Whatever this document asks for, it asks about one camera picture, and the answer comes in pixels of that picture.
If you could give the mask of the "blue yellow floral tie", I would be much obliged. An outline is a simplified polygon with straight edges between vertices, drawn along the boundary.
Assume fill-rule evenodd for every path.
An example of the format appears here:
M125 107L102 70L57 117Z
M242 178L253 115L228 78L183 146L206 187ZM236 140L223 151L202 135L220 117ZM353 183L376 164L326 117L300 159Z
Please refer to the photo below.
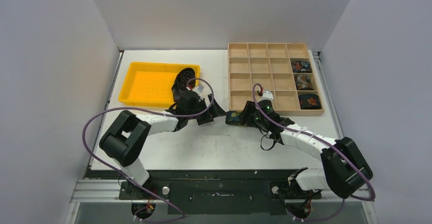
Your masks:
M225 124L230 126L241 126L241 120L239 118L241 111L238 110L230 110L226 112L225 116Z

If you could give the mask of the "wooden compartment box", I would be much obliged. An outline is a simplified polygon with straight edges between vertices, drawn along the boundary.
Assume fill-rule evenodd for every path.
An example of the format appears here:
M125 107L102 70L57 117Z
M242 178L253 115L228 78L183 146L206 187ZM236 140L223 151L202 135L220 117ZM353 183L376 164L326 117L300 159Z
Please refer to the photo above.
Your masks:
M293 73L291 61L309 60L312 73ZM321 116L325 111L325 100L319 91L317 68L304 43L229 43L228 77L229 108L242 110L252 95L260 96L259 83L274 96L273 107L281 115ZM296 89L294 76L309 75L313 91ZM322 109L300 109L300 94L312 93L319 96Z

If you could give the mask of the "yellow plastic tray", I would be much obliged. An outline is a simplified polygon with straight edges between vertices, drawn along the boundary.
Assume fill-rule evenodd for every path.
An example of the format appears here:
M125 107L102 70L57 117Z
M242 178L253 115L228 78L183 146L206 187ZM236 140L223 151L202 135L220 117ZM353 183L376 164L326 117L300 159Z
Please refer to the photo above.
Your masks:
M132 62L118 100L128 106L168 108L174 103L175 78L186 68L191 68L196 77L200 76L199 65Z

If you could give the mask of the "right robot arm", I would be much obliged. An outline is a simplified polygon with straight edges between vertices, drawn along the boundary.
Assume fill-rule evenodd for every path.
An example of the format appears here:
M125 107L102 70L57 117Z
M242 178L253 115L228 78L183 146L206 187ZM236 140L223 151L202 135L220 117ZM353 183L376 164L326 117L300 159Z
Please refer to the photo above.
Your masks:
M294 198L312 190L330 190L342 199L375 199L370 183L372 170L351 138L316 134L290 118L281 117L269 100L247 101L238 119L241 125L257 128L275 144L297 148L321 162L320 169L305 167L288 177L288 191Z

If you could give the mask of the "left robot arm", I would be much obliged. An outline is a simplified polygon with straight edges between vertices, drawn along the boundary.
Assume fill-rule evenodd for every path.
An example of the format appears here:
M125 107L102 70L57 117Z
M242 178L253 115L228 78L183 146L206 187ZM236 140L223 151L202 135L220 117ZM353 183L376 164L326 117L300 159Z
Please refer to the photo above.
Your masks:
M99 147L112 158L122 172L134 181L132 192L139 199L151 195L150 175L144 168L139 155L148 136L162 132L176 132L184 128L189 120L198 125L224 117L226 112L208 95L210 104L196 91L186 91L161 115L147 114L139 118L134 113L123 110L101 137Z

